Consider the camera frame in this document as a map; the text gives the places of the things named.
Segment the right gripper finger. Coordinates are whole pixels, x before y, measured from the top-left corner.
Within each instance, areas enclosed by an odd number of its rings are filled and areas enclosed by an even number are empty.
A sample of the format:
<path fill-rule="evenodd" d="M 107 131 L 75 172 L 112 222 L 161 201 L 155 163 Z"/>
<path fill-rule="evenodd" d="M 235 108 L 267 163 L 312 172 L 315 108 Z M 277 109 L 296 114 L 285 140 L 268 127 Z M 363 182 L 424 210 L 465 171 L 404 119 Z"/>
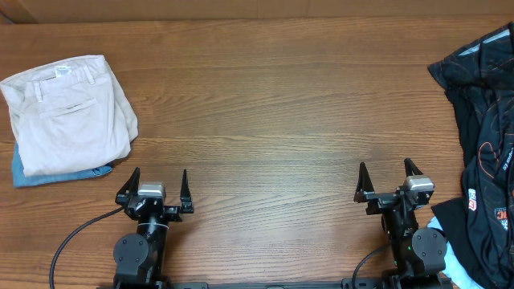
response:
<path fill-rule="evenodd" d="M 361 162 L 359 166 L 359 174 L 357 181 L 356 194 L 374 194 L 375 190 L 370 179 L 368 169 L 365 162 Z"/>
<path fill-rule="evenodd" d="M 423 175 L 423 172 L 415 165 L 415 163 L 409 157 L 407 157 L 404 160 L 404 166 L 405 166 L 406 176 L 408 176 L 408 177 Z"/>

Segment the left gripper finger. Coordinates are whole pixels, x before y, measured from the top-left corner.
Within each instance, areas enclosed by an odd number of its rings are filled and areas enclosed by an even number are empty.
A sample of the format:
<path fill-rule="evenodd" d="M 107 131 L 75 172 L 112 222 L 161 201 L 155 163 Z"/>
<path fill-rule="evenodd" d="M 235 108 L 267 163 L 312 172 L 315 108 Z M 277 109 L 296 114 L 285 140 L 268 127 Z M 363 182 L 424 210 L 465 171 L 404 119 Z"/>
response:
<path fill-rule="evenodd" d="M 118 190 L 116 195 L 132 195 L 137 193 L 139 187 L 140 180 L 140 168 L 136 167 L 130 176 L 130 178 L 125 182 L 125 184 Z"/>
<path fill-rule="evenodd" d="M 186 169 L 183 170 L 183 174 L 182 174 L 180 200 L 181 201 L 190 201 L 191 200 L 191 194 L 190 194 L 190 188 L 189 188 L 189 182 L 188 182 Z"/>

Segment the black printed cycling jersey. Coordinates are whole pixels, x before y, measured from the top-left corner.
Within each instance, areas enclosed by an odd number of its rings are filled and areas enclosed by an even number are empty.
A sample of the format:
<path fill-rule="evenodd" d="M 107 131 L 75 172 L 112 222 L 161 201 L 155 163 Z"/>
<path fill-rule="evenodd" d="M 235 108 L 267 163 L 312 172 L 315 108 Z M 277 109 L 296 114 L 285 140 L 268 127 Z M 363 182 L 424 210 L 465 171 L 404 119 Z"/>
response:
<path fill-rule="evenodd" d="M 467 232 L 490 288 L 513 286 L 513 25 L 469 43 L 428 71 L 455 111 Z"/>

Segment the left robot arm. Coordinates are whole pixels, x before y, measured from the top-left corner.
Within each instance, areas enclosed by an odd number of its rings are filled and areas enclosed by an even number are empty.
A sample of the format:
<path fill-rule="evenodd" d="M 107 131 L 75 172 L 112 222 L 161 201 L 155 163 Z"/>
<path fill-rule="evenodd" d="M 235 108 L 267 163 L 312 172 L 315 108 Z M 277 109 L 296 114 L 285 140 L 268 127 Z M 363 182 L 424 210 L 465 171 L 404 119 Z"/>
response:
<path fill-rule="evenodd" d="M 116 194 L 115 203 L 137 222 L 133 234 L 121 237 L 113 250 L 116 273 L 115 288 L 171 288 L 169 277 L 163 275 L 165 248 L 171 222 L 181 222 L 185 214 L 194 212 L 187 172 L 182 173 L 178 206 L 165 203 L 165 185 L 161 182 L 140 182 L 141 172 L 134 169 L 131 177 Z"/>

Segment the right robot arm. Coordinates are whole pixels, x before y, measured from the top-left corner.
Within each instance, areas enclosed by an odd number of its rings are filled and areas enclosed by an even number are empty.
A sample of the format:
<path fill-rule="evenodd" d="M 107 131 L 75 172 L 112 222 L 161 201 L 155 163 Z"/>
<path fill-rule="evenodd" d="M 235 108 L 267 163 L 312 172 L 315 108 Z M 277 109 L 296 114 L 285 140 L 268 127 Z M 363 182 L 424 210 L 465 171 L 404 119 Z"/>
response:
<path fill-rule="evenodd" d="M 406 179 L 392 193 L 378 193 L 373 187 L 365 163 L 360 163 L 354 194 L 356 203 L 367 205 L 368 215 L 380 215 L 388 243 L 364 257 L 343 288 L 451 288 L 449 279 L 440 276 L 446 268 L 447 238 L 435 228 L 421 228 L 415 210 L 429 204 L 434 182 L 410 158 L 404 160 Z M 359 270 L 373 256 L 390 248 L 394 268 L 379 278 L 359 278 Z"/>

